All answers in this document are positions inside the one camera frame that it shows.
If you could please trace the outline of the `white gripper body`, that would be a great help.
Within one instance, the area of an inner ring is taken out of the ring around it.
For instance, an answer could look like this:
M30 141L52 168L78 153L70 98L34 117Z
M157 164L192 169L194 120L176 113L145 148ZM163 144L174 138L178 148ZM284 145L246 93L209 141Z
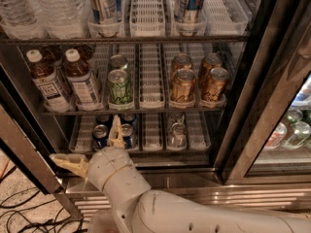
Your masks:
M98 151L89 161L87 178L102 191L106 181L125 166L133 166L128 152L118 147L106 147Z

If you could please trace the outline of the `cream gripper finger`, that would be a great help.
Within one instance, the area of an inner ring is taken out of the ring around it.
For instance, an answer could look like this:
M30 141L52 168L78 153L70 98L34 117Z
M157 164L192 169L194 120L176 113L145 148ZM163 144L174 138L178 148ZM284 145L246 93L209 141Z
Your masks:
M87 178L88 159L84 154L53 153L50 155L50 159L58 167L69 170L84 179Z
M107 145L109 147L125 148L125 141L121 132L121 119L118 115L114 115L113 117Z

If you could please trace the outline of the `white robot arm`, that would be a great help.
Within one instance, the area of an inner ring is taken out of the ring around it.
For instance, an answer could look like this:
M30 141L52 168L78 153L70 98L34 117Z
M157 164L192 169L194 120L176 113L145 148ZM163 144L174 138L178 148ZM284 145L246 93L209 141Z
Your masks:
M108 146L92 158L61 153L50 159L106 196L120 233L311 233L311 220L301 216L204 206L152 189L124 149L118 116Z

